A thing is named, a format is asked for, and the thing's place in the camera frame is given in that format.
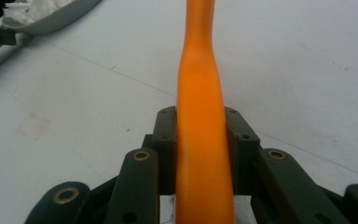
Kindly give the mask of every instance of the white surface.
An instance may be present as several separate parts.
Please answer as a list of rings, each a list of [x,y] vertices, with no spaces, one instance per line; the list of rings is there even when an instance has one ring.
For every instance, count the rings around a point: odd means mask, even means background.
[[[186,1],[103,0],[0,64],[0,223],[22,223],[57,184],[118,174],[175,105],[185,13]],[[216,1],[213,35],[226,105],[262,146],[337,193],[358,183],[358,1]],[[243,223],[247,199],[236,205]]]

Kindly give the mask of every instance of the orange object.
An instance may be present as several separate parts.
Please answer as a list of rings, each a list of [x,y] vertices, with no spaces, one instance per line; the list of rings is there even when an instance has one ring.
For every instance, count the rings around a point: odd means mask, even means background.
[[[187,0],[179,68],[175,223],[233,224],[233,190],[220,79],[212,46],[214,0]]]

